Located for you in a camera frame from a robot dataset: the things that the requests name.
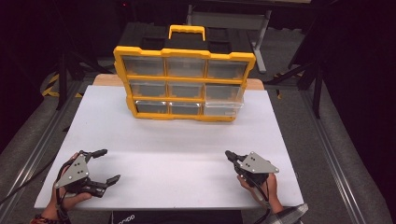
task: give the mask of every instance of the yellow organizer box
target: yellow organizer box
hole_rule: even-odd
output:
[[[246,31],[128,23],[114,49],[139,119],[232,121],[256,58]]]

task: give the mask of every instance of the white table surface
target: white table surface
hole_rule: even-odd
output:
[[[224,152],[255,151],[279,168],[278,197],[286,206],[303,203],[266,91],[245,91],[233,122],[135,119],[123,87],[89,86],[49,170],[35,208],[50,200],[62,164],[80,150],[108,149],[88,163],[92,181],[120,181],[85,210],[247,209],[258,207],[236,179]]]

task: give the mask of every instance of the human hand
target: human hand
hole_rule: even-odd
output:
[[[262,207],[266,208],[266,205],[259,200],[256,193],[254,192],[254,188],[252,188],[248,182],[240,175],[237,176],[239,183],[244,189],[247,189],[254,200],[258,202]],[[268,198],[269,204],[271,204],[271,208],[273,213],[278,213],[283,210],[283,206],[277,198],[277,182],[276,176],[274,174],[269,174],[267,180],[262,183],[261,189],[264,192],[265,196]]]
[[[70,160],[74,160],[76,157],[78,156],[78,153],[74,154],[72,158],[70,158]],[[64,174],[64,172],[66,172],[68,166],[65,167],[62,171],[62,175]],[[60,195],[61,197],[63,197],[63,195],[66,193],[64,188],[60,188],[59,189]],[[78,195],[75,195],[73,197],[65,197],[64,201],[63,201],[63,208],[66,211],[69,211],[71,209],[73,209],[78,203],[84,202],[86,200],[89,200],[91,198],[91,194],[90,193],[80,193]],[[57,214],[57,209],[56,209],[56,188],[53,187],[52,188],[52,193],[51,193],[51,198],[49,200],[49,204],[47,205],[46,209],[43,211],[43,213],[41,214],[42,217],[51,219],[51,220],[58,220],[58,214]]]

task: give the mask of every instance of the wire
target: wire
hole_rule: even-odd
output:
[[[244,177],[245,177],[247,180],[249,180],[250,182],[252,182],[252,183],[254,184],[254,186],[259,190],[259,192],[260,192],[260,194],[262,195],[262,197],[264,198],[264,200],[268,203],[268,202],[269,202],[269,199],[268,199],[268,197],[265,195],[264,191],[262,191],[261,186],[259,186],[255,181],[253,181],[248,175],[244,175]],[[265,185],[267,186],[267,193],[268,193],[268,195],[270,195],[270,191],[269,191],[269,189],[268,189],[268,183],[267,183],[267,181],[265,180],[264,183],[265,183]],[[259,218],[257,221],[255,221],[254,224],[260,224],[260,223],[264,222],[264,220],[267,219],[268,216],[270,215],[270,211],[271,211],[271,208],[267,206],[267,210],[266,210],[265,214],[264,214],[261,218]]]
[[[6,198],[4,198],[2,201],[0,201],[0,205],[5,203],[9,198],[14,196],[14,194],[16,194],[18,191],[20,191],[21,189],[26,187],[28,184],[30,184],[34,179],[36,179],[41,173],[43,173],[50,166],[51,163],[53,163],[53,161],[55,161],[55,158],[56,158],[56,154],[55,154],[55,156],[52,157],[52,159],[49,160],[49,162],[43,168],[41,168],[41,170],[39,170],[35,175],[32,175],[32,177],[30,177],[30,179],[26,180],[17,189],[14,189],[12,192],[10,192]]]

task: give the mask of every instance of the yellow handle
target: yellow handle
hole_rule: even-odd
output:
[[[171,27],[169,29],[169,39],[172,36],[172,32],[201,34],[202,39],[205,41],[205,27],[204,26],[171,25]]]

